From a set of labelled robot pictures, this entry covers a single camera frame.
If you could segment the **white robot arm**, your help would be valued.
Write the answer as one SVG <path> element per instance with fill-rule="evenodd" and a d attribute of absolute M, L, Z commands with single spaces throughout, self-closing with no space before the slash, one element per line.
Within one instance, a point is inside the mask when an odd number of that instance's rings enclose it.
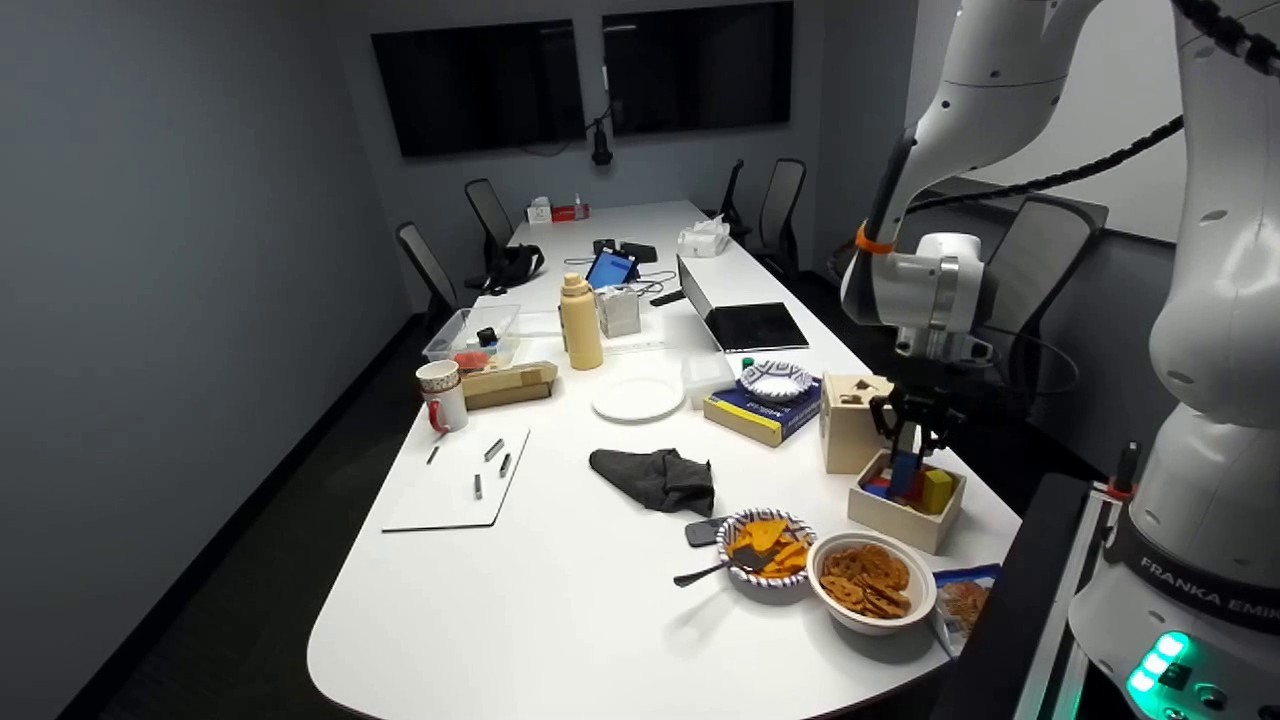
<path fill-rule="evenodd" d="M 905 250 L 910 203 L 1033 143 L 1100 0 L 960 0 L 933 108 L 887 164 L 844 311 L 949 358 L 979 262 Z M 1065 284 L 1095 415 L 1163 409 L 1104 556 L 1069 603 L 1140 720 L 1280 720 L 1280 0 L 1168 0 L 1188 175 L 1168 244 L 1110 237 Z"/>

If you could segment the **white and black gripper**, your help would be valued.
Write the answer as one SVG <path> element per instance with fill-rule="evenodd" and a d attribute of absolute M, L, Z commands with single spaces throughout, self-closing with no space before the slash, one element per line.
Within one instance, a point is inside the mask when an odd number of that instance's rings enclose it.
<path fill-rule="evenodd" d="M 880 318 L 898 330 L 898 411 L 924 427 L 960 418 L 951 386 L 992 358 L 978 337 L 986 257 L 974 232 L 924 232 L 873 262 Z"/>

